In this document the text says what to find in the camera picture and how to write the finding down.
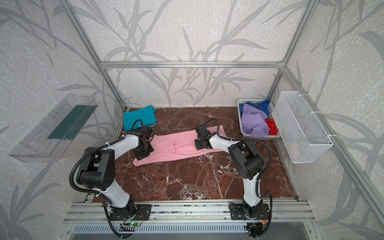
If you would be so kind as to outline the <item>pink t-shirt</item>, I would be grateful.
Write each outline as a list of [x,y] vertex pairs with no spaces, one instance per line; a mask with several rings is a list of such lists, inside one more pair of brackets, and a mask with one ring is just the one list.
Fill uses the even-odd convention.
[[209,153],[220,152],[220,150],[215,149],[197,150],[195,146],[195,140],[197,138],[198,136],[195,130],[164,136],[155,135],[151,141],[154,151],[144,159],[134,159],[134,165],[138,167],[146,164],[184,160]]

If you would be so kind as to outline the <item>purple t-shirt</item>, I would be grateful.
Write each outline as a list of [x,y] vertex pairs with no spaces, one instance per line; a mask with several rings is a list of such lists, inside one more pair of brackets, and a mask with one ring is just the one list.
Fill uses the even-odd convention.
[[261,110],[245,104],[241,116],[243,132],[252,137],[265,137],[269,134],[269,128],[265,122],[269,117]]

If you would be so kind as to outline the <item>white plastic laundry basket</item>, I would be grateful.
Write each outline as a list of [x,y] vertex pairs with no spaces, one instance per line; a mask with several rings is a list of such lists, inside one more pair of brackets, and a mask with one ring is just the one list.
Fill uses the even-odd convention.
[[245,138],[272,140],[281,136],[272,116],[274,106],[271,101],[238,99],[237,107],[241,133]]

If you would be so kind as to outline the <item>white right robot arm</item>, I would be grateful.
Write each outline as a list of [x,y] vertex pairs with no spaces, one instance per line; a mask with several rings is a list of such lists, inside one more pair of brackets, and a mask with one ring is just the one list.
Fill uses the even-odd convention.
[[198,151],[213,149],[230,154],[235,169],[243,178],[242,214],[244,218],[255,220],[262,215],[264,221],[268,221],[272,215],[272,204],[264,203],[260,184],[261,177],[268,168],[264,167],[264,159],[255,146],[255,143],[261,143],[261,141],[225,137],[220,134],[220,127],[217,127],[215,132],[211,132],[206,125],[199,125],[195,130],[197,133],[195,147]]

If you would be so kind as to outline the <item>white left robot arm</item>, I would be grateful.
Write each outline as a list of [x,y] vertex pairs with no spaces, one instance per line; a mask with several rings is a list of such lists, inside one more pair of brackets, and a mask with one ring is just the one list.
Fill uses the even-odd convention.
[[154,151],[151,145],[153,137],[152,128],[143,126],[125,132],[111,143],[87,148],[70,172],[71,187],[101,197],[111,221],[149,220],[152,206],[136,205],[134,197],[117,183],[115,161],[129,151],[133,151],[138,160],[148,157]]

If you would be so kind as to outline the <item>folded teal t-shirt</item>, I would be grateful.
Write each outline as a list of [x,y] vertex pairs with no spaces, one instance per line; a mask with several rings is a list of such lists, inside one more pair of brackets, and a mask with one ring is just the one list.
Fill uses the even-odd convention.
[[130,131],[132,127],[134,129],[140,126],[151,126],[157,123],[155,116],[156,109],[153,106],[147,106],[145,108],[124,113],[124,130]]

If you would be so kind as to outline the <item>blue t-shirt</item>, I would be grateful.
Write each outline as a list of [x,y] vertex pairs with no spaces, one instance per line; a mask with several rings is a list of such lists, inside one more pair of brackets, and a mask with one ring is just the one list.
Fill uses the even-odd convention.
[[243,114],[243,106],[245,104],[247,104],[249,106],[252,106],[254,108],[257,108],[257,109],[261,110],[262,112],[264,112],[267,116],[269,116],[270,115],[270,111],[269,111],[270,103],[271,102],[269,100],[264,100],[264,101],[257,102],[257,103],[256,102],[251,102],[251,101],[240,103],[239,104],[240,116],[242,116],[242,114]]

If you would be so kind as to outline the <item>red t-shirt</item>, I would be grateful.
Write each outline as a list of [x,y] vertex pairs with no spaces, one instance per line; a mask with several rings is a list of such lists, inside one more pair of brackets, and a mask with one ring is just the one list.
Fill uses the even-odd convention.
[[274,119],[267,119],[267,120],[265,120],[265,122],[266,122],[268,128],[270,129],[269,135],[270,136],[276,136],[279,131],[278,131],[278,127],[276,125],[275,120]]

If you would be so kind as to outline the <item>green circuit board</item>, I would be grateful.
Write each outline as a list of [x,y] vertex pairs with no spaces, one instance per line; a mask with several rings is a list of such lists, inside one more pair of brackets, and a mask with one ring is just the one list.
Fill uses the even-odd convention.
[[134,232],[136,228],[140,227],[142,222],[137,223],[123,223],[120,225],[120,231],[122,232]]

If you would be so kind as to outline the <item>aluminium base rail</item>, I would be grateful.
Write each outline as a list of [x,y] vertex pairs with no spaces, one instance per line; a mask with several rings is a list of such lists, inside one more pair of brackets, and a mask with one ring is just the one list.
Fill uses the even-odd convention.
[[[138,237],[144,234],[240,234],[247,236],[255,227],[268,228],[268,234],[287,234],[309,240],[321,240],[319,226],[309,203],[294,199],[265,200],[272,204],[272,215],[264,221],[243,216],[241,200],[158,201],[138,202],[152,206],[147,221],[111,221],[120,234]],[[57,235],[58,240],[69,240],[76,234],[111,234],[103,205],[100,203],[72,204]],[[120,231],[123,223],[142,222],[134,232]]]

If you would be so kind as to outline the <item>clear acrylic wall shelf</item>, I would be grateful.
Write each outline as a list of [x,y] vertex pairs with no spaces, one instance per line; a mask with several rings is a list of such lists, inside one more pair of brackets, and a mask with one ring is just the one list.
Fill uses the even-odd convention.
[[9,155],[24,163],[56,163],[97,107],[95,97],[67,94]]

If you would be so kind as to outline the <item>aluminium cage frame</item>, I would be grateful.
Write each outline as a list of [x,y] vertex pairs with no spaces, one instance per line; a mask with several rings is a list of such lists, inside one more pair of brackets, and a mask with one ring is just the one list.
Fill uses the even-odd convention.
[[[346,55],[347,53],[350,53],[352,48],[347,49],[347,45],[343,43],[343,39],[345,39],[346,36],[354,33],[356,29],[359,29],[360,27],[364,27],[363,25],[367,23],[369,18],[378,18],[378,17],[384,17],[384,1],[376,2],[377,4],[374,6],[374,8],[370,8],[370,12],[364,13],[365,10],[363,9],[365,6],[363,4],[359,3],[359,6],[354,4],[353,1],[351,2],[350,8],[352,10],[359,10],[359,12],[362,10],[362,17],[361,19],[357,19],[357,15],[354,14],[352,17],[354,19],[347,20],[346,17],[347,14],[349,14],[349,8],[346,8],[344,11],[344,8],[339,9],[338,3],[334,3],[334,6],[332,7],[333,10],[335,10],[335,15],[333,20],[336,21],[335,25],[338,26],[338,21],[340,20],[340,28],[341,30],[344,29],[344,22],[347,24],[346,26],[349,27],[349,29],[345,29],[345,32],[337,34],[335,32],[333,42],[330,44],[329,47],[329,53],[326,53],[325,51],[328,50],[322,50],[323,54],[314,55],[310,53],[309,51],[304,51],[304,43],[305,41],[302,40],[302,37],[308,33],[308,31],[315,31],[315,22],[320,21],[321,19],[319,16],[315,16],[317,14],[317,9],[325,9],[325,7],[321,7],[322,1],[304,1],[306,10],[304,11],[303,18],[299,24],[299,27],[294,35],[294,39],[292,41],[291,45],[292,47],[289,47],[288,53],[285,57],[285,59],[282,60],[280,63],[274,63],[275,66],[280,67],[279,69],[279,75],[284,76],[286,78],[286,81],[291,85],[293,90],[296,92],[290,92],[290,93],[296,93],[296,96],[298,96],[296,99],[299,100],[300,104],[299,107],[305,107],[305,110],[307,112],[304,112],[300,115],[303,117],[313,117],[316,119],[316,124],[319,125],[318,129],[323,128],[324,134],[329,134],[326,138],[331,140],[333,142],[333,147],[330,147],[328,150],[328,154],[326,153],[323,155],[323,157],[320,157],[320,160],[318,162],[324,163],[324,165],[320,166],[317,164],[317,162],[312,163],[312,167],[327,167],[324,169],[318,169],[318,174],[315,174],[315,170],[309,170],[309,165],[303,165],[304,162],[299,162],[301,165],[299,166],[305,166],[306,170],[308,170],[308,176],[306,180],[308,180],[307,185],[312,188],[312,190],[309,193],[317,193],[318,196],[314,196],[312,201],[312,207],[320,208],[325,207],[325,203],[328,202],[329,205],[333,204],[333,212],[330,216],[328,216],[326,219],[318,220],[318,224],[320,224],[320,232],[325,235],[330,235],[328,238],[326,236],[326,239],[330,240],[336,240],[337,237],[340,237],[340,239],[347,239],[352,240],[353,237],[356,237],[358,240],[364,239],[372,239],[372,240],[383,240],[384,237],[380,237],[381,235],[379,232],[374,232],[374,229],[369,228],[369,219],[370,214],[375,215],[373,217],[374,219],[378,219],[378,223],[380,223],[382,226],[384,226],[384,198],[381,195],[381,192],[378,191],[376,186],[372,183],[370,180],[370,177],[366,175],[365,168],[362,169],[358,162],[356,162],[355,158],[351,155],[349,152],[352,147],[354,148],[365,148],[367,147],[367,152],[365,153],[367,155],[367,162],[365,163],[365,167],[367,167],[367,171],[370,167],[375,169],[377,162],[380,161],[380,152],[381,148],[384,145],[384,127],[380,127],[379,124],[376,124],[373,120],[380,120],[384,121],[384,113],[380,113],[379,116],[374,119],[370,119],[370,123],[374,124],[375,126],[378,126],[378,129],[371,129],[370,126],[367,126],[365,123],[359,122],[358,120],[355,120],[353,118],[350,118],[349,116],[344,116],[340,114],[341,112],[337,113],[324,113],[324,110],[319,109],[319,102],[321,103],[321,97],[324,94],[324,88],[327,87],[327,81],[329,78],[329,75],[332,75],[332,71],[335,70],[336,72],[342,71],[340,68],[334,68],[334,60],[335,60],[335,51],[334,46],[336,48],[336,57],[346,57],[347,59],[343,61],[346,66],[345,70],[343,70],[348,76],[345,77],[344,80],[338,80],[338,83],[342,84],[351,84],[350,90],[352,90],[352,87],[357,87],[358,90],[362,91],[367,89],[368,90],[368,77],[373,77],[374,72],[374,62],[369,62],[369,66],[364,67],[361,64],[363,64],[363,61],[359,62],[359,65],[356,66],[356,69],[362,69],[360,72],[355,72],[355,67],[350,65],[352,64],[352,61],[356,62],[360,59],[355,59],[352,56],[349,57],[349,55]],[[330,59],[327,60],[327,73],[324,72],[324,80],[322,80],[322,84],[325,83],[325,87],[320,87],[319,85],[319,91],[313,92],[311,94],[311,91],[305,91],[303,87],[303,83],[307,81],[309,84],[309,80],[316,80],[315,77],[307,76],[308,78],[304,78],[304,82],[299,83],[299,68],[300,63],[298,63],[298,70],[297,70],[297,78],[294,73],[289,68],[290,61],[292,62],[292,56],[295,55],[298,52],[303,52],[306,54],[306,57],[302,57],[301,60],[308,60],[308,64],[304,64],[302,67],[315,67],[320,65],[320,60],[315,60],[315,57],[320,57],[325,55],[329,55]],[[267,67],[267,62],[196,62],[196,61],[189,61],[189,62],[117,62],[116,67],[114,65],[106,66],[107,68],[133,68],[134,64],[136,65],[136,68],[140,67],[153,67],[153,68],[175,68],[175,69],[181,69],[181,68],[200,68],[200,69],[207,69],[207,68],[224,68],[224,69],[233,69],[235,67],[239,68],[263,68]],[[358,134],[361,137],[360,139],[357,138],[347,138],[348,136],[342,135],[340,131],[336,131],[335,128],[332,127],[330,122],[333,121],[339,124],[343,124],[343,126],[347,126],[348,130],[353,131],[353,133]],[[336,175],[334,173],[332,176],[331,171],[336,169],[337,167],[343,166],[343,172],[339,175]],[[331,195],[331,193],[323,197],[324,201],[320,201],[320,193],[325,194],[325,190],[332,190],[333,184],[335,185],[338,182],[335,182],[339,178],[341,180],[340,186],[338,188],[338,192],[336,195],[336,192]],[[319,184],[325,184],[325,189],[315,188],[315,180],[318,181]],[[355,212],[358,211],[356,209],[359,209],[361,207],[359,205],[360,199],[361,202],[366,203],[366,216],[367,218],[364,219],[363,215],[356,215]]]

